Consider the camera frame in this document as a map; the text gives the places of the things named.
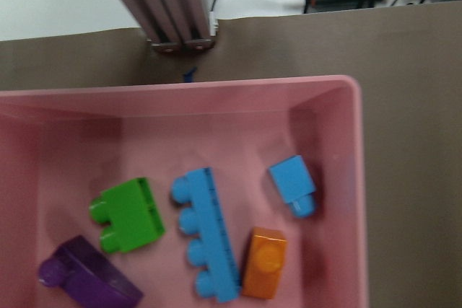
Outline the orange block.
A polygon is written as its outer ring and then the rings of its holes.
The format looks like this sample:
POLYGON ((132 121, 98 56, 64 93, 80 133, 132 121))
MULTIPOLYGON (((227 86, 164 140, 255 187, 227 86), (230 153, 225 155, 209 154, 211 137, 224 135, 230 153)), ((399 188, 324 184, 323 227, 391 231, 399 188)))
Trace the orange block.
POLYGON ((255 226, 242 279, 242 295, 258 299, 276 296, 285 264, 287 238, 284 233, 255 226))

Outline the long blue block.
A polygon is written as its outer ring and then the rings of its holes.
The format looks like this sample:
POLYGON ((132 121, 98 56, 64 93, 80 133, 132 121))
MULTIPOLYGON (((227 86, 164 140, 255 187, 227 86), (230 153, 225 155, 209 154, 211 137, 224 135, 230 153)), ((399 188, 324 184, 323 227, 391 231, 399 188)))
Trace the long blue block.
POLYGON ((195 291, 201 298, 230 302, 240 295, 240 274, 232 251, 212 169, 189 171, 174 180, 172 199, 182 205, 179 228, 192 236, 188 262, 200 269, 195 291))

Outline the small blue block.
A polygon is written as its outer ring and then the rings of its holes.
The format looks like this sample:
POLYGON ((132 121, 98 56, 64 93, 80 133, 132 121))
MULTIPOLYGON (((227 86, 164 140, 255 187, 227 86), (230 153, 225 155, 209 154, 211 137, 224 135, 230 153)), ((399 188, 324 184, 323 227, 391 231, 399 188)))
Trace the small blue block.
POLYGON ((294 155, 269 167, 269 174, 284 204, 296 218, 311 216, 316 210, 315 184, 303 158, 294 155))

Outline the pink plastic box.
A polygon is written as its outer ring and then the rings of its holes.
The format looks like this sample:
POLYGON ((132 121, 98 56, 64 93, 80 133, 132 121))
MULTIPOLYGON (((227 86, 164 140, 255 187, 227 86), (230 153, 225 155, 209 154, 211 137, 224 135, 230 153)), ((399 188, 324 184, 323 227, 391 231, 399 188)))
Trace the pink plastic box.
POLYGON ((100 191, 147 177, 166 232, 110 261, 144 292, 142 307, 215 307, 193 287, 189 237, 173 180, 211 167, 237 264, 255 226, 278 229, 286 263, 272 300, 231 307, 367 307, 367 245, 358 83, 295 77, 1 94, 1 305, 74 307, 37 271, 78 234, 98 243, 89 205, 100 191), (315 212, 292 215, 269 167, 300 155, 315 212))

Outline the green block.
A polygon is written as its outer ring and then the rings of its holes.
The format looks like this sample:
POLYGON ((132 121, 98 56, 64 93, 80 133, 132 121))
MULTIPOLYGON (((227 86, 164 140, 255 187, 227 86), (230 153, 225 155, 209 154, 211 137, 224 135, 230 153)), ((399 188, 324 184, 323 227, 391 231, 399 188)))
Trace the green block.
POLYGON ((89 206, 91 219, 103 225, 100 246, 106 253, 130 252, 165 234, 149 181, 137 177, 104 190, 89 206))

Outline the purple block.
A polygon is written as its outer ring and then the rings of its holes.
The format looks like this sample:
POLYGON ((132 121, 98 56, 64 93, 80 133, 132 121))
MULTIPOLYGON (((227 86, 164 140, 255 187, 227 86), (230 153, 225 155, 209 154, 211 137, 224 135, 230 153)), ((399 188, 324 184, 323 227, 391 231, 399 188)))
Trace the purple block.
POLYGON ((144 298, 101 252, 79 235, 59 245, 38 269, 46 287, 59 287, 81 307, 136 307, 144 298))

